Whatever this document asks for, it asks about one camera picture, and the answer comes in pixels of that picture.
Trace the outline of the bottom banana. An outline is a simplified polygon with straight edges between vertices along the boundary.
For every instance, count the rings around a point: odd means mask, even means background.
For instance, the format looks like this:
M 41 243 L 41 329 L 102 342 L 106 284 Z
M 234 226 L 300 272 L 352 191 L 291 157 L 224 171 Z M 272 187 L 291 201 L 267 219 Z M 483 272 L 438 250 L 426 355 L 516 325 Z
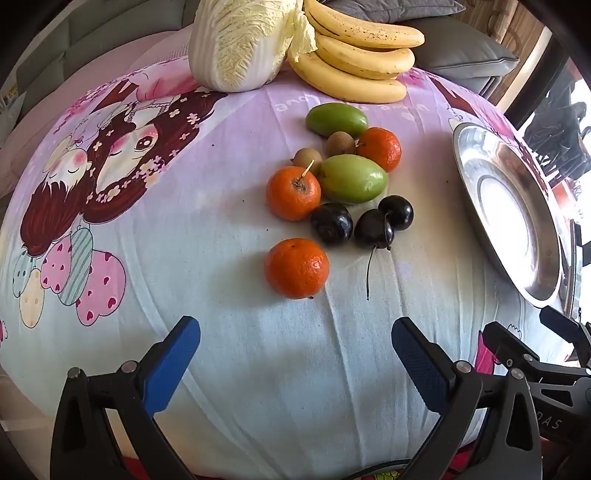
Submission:
M 388 104 L 407 95 L 407 87 L 398 80 L 370 80 L 346 73 L 325 63 L 315 52 L 296 57 L 288 50 L 287 61 L 301 80 L 339 100 Z

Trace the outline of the top banana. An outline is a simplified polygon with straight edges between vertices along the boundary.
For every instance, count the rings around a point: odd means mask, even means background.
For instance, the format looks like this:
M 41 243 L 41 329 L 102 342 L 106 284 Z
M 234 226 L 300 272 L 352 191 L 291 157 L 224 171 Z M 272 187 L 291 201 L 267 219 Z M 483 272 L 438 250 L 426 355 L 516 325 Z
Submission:
M 425 35 L 416 28 L 361 20 L 318 1 L 304 1 L 304 14 L 322 35 L 356 47 L 394 50 L 425 43 Z

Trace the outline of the green jujube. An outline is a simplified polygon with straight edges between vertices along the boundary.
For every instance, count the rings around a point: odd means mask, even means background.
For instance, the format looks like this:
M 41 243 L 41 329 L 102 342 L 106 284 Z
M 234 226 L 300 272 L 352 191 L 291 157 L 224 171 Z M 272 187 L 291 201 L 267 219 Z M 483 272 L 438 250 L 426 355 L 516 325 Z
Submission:
M 357 107 L 344 103 L 324 103 L 308 112 L 305 125 L 322 137 L 328 138 L 335 132 L 346 132 L 359 138 L 369 128 L 365 113 Z
M 325 198 L 352 205 L 376 199 L 389 184 L 388 173 L 382 167 L 356 154 L 325 159 L 318 169 L 317 179 Z

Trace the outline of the napa cabbage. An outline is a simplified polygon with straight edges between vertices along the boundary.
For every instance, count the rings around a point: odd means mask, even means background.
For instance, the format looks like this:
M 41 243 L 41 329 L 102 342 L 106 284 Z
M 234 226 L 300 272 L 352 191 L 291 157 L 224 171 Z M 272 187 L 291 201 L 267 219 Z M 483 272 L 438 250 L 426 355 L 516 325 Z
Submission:
M 188 61 L 198 85 L 236 93 L 273 81 L 287 54 L 316 49 L 301 1 L 208 0 L 195 11 Z

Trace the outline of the grey sofa cushion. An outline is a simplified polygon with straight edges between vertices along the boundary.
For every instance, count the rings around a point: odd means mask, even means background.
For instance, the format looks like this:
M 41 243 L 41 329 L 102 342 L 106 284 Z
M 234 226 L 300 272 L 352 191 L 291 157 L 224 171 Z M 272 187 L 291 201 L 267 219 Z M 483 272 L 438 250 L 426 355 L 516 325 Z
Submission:
M 449 16 L 404 22 L 420 30 L 425 43 L 414 49 L 415 65 L 489 98 L 519 58 L 493 38 Z

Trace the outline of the round steel tray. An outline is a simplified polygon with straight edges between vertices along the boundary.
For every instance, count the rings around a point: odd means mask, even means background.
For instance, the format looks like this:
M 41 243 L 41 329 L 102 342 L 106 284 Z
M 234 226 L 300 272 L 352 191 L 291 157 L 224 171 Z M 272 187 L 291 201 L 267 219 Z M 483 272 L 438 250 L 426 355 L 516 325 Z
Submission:
M 531 305 L 552 303 L 561 252 L 541 182 L 510 144 L 481 125 L 457 124 L 452 143 L 466 208 L 491 263 Z

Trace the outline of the banana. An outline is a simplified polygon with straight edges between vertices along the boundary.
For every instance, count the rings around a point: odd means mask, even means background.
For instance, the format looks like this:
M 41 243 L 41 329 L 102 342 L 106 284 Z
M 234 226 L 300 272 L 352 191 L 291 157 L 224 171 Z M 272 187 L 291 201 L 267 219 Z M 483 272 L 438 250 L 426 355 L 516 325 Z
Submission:
M 304 1 L 304 14 L 322 35 L 356 47 L 394 50 L 425 43 L 425 35 L 416 28 L 361 20 L 318 1 Z
M 346 73 L 325 63 L 315 52 L 296 57 L 288 50 L 287 61 L 301 80 L 339 100 L 388 104 L 407 95 L 407 87 L 398 80 L 370 80 Z
M 408 48 L 392 51 L 371 51 L 349 45 L 331 37 L 315 34 L 318 54 L 325 63 L 356 77 L 370 80 L 396 79 L 410 71 L 415 55 Z

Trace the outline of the orange tangerine with stem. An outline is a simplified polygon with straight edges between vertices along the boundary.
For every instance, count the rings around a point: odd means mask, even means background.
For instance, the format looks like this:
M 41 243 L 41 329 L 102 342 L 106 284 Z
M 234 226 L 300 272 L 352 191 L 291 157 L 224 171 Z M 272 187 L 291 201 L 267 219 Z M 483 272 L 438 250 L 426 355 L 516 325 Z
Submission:
M 321 205 L 322 187 L 307 167 L 287 166 L 270 176 L 266 183 L 266 206 L 280 219 L 301 221 Z

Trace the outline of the brown longan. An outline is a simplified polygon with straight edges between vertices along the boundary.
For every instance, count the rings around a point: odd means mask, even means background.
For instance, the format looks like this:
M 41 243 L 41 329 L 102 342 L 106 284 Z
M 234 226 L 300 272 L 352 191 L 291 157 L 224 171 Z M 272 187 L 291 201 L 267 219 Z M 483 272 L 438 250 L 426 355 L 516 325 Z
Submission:
M 308 172 L 317 176 L 318 171 L 322 165 L 322 154 L 314 148 L 301 148 L 297 151 L 297 153 L 294 154 L 294 158 L 291 160 L 291 162 L 294 164 L 294 166 L 304 169 L 308 168 L 308 166 L 311 166 Z
M 325 155 L 327 157 L 355 153 L 356 140 L 345 131 L 332 133 L 325 143 Z

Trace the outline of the cartoon print tablecloth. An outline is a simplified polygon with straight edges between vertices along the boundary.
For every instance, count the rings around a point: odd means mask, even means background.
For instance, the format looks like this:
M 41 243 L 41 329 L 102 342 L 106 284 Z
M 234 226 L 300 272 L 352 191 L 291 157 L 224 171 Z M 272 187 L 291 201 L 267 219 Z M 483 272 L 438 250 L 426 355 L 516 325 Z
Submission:
M 290 70 L 259 90 L 195 86 L 185 59 L 110 80 L 54 121 L 1 229 L 1 365 L 29 415 L 24 452 L 50 442 L 68 369 L 107 373 L 142 356 L 184 315 L 201 343 L 158 423 L 200 475 L 337 479 L 411 457 L 436 417 L 394 352 L 412 318 L 454 359 L 490 362 L 479 336 L 500 321 L 544 360 L 567 346 L 489 263 L 463 207 L 457 120 L 521 148 L 486 100 L 433 74 L 406 99 L 369 105 L 370 124 L 403 147 L 388 191 L 415 220 L 388 251 L 329 250 L 320 293 L 287 300 L 263 274 L 266 252 L 311 237 L 270 213 L 264 187 L 325 102 Z

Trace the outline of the light grey cushion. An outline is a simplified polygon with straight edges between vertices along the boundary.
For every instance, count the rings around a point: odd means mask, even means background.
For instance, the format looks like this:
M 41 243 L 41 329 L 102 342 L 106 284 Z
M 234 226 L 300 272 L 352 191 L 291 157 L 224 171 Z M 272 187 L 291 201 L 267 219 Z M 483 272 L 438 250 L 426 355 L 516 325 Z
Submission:
M 352 17 L 385 24 L 450 16 L 465 10 L 454 0 L 332 0 L 322 4 Z

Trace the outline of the black folding chair outside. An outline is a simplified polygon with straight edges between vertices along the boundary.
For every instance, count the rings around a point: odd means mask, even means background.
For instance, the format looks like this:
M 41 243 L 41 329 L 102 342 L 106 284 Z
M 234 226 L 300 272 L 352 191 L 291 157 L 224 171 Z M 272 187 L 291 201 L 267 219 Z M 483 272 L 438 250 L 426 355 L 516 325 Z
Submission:
M 590 135 L 590 107 L 575 101 L 576 82 L 556 82 L 535 109 L 524 139 L 550 184 L 578 181 L 590 171 L 590 150 L 584 140 Z

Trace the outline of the stemmed dark cherry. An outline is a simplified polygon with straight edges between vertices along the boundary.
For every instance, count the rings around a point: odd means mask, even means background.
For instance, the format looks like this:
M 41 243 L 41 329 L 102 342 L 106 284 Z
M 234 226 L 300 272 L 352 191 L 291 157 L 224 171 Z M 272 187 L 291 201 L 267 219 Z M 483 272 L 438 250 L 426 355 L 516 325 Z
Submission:
M 370 263 L 377 250 L 390 250 L 394 242 L 394 228 L 379 209 L 367 210 L 356 222 L 353 240 L 359 248 L 370 250 L 366 271 L 366 296 L 370 299 Z

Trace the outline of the middle banana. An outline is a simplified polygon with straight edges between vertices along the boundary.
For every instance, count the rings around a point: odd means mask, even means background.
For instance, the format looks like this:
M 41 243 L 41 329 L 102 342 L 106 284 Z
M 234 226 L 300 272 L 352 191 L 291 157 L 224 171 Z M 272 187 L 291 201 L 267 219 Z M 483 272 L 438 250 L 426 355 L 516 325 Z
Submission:
M 408 48 L 392 51 L 371 51 L 349 45 L 331 37 L 315 34 L 318 54 L 325 63 L 356 77 L 370 80 L 396 79 L 410 71 L 415 55 Z

